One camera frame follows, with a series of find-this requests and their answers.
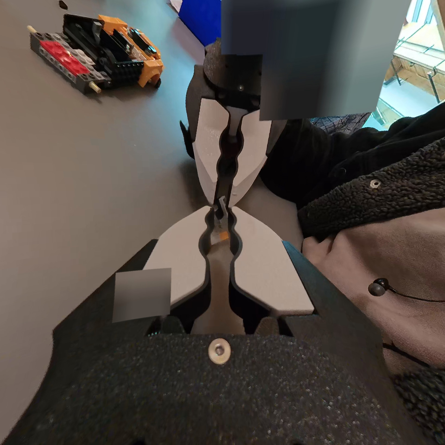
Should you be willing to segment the small lego subassembly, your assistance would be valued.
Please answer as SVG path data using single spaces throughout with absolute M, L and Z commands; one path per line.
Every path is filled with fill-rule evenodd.
M 225 197 L 222 196 L 214 205 L 214 229 L 210 236 L 211 244 L 226 241 L 230 238 L 228 229 L 228 213 L 226 209 Z

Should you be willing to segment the blue plaid shirt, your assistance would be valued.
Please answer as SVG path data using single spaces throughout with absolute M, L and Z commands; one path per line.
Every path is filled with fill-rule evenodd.
M 343 134 L 352 134 L 361 129 L 371 112 L 362 114 L 348 114 L 342 116 L 329 116 L 323 118 L 311 118 L 312 125 L 322 129 L 327 134 L 340 132 Z

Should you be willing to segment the black wired earphone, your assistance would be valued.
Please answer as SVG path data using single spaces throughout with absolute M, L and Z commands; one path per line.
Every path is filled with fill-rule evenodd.
M 423 302 L 428 302 L 428 303 L 445 303 L 444 300 L 433 300 L 433 299 L 419 298 L 419 297 L 414 297 L 414 296 L 409 296 L 409 295 L 403 294 L 403 293 L 397 291 L 394 287 L 392 287 L 386 278 L 378 278 L 378 279 L 374 280 L 368 286 L 368 292 L 372 296 L 375 296 L 375 297 L 381 297 L 388 291 L 390 291 L 396 295 L 399 295 L 401 297 L 413 299 L 416 301 L 423 301 Z

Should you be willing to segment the blue plastic storage bin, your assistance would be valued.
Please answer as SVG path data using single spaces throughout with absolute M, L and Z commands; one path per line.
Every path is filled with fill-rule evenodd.
M 203 46 L 221 37 L 220 0 L 183 0 L 178 16 Z

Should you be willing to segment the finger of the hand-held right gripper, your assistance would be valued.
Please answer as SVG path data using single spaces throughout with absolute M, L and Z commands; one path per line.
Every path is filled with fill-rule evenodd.
M 209 205 L 214 205 L 217 164 L 221 156 L 220 138 L 229 119 L 229 112 L 216 100 L 201 99 L 193 150 L 198 179 Z
M 237 157 L 237 171 L 232 182 L 229 207 L 235 206 L 248 192 L 266 161 L 271 121 L 261 121 L 259 111 L 241 120 L 242 150 Z

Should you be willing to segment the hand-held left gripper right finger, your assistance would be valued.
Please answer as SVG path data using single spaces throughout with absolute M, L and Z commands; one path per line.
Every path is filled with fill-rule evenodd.
M 235 235 L 235 285 L 274 315 L 310 315 L 314 306 L 292 264 L 283 240 L 263 222 L 238 207 L 231 208 Z

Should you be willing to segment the beige sweatshirt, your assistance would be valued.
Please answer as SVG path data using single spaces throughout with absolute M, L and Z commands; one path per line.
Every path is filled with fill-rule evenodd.
M 444 303 L 406 299 L 392 292 L 373 297 L 371 282 L 386 278 L 397 291 L 444 300 L 444 209 L 343 230 L 322 242 L 303 241 L 303 255 L 402 353 L 444 369 Z

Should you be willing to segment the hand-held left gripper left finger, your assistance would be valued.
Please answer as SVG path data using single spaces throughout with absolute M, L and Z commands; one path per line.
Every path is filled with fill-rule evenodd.
M 206 280 L 206 260 L 199 240 L 207 230 L 210 206 L 181 219 L 158 239 L 144 269 L 171 269 L 170 306 L 175 308 L 199 292 Z

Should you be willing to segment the orange black lego car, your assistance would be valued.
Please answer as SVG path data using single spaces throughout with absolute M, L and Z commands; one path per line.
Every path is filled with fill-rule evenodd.
M 164 64 L 139 29 L 117 17 L 64 14 L 61 33 L 27 26 L 30 47 L 84 95 L 126 86 L 158 89 Z

